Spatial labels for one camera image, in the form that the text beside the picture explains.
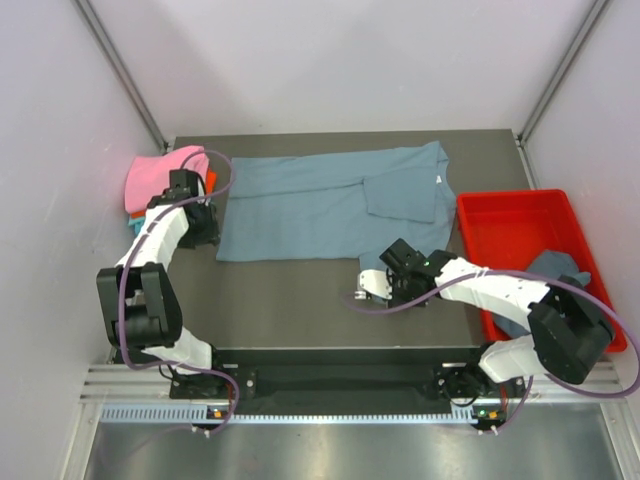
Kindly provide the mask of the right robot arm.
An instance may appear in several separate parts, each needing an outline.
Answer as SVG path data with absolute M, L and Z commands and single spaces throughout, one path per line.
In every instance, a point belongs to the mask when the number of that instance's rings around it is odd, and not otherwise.
M 483 347 L 466 380 L 487 396 L 517 377 L 548 374 L 580 385 L 615 338 L 607 316 L 575 279 L 538 279 L 529 272 L 500 273 L 453 253 L 430 255 L 396 240 L 380 256 L 390 284 L 388 305 L 426 302 L 426 295 L 472 305 L 524 329 L 524 334 Z

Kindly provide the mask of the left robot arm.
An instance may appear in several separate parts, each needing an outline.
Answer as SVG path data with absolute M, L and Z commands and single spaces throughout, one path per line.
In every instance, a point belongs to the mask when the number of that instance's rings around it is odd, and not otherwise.
M 136 370 L 165 365 L 175 380 L 192 376 L 194 387 L 209 397 L 224 390 L 227 374 L 215 364 L 215 348 L 184 326 L 168 269 L 176 250 L 219 242 L 216 207 L 204 180 L 174 169 L 168 187 L 148 203 L 127 253 L 96 278 L 107 338 L 122 361 Z

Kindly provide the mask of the grey-blue polo shirt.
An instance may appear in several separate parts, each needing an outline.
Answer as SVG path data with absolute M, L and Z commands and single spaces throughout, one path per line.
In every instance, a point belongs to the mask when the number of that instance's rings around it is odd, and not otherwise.
M 356 259 L 379 269 L 398 239 L 447 246 L 456 195 L 440 142 L 419 147 L 233 160 L 220 262 Z

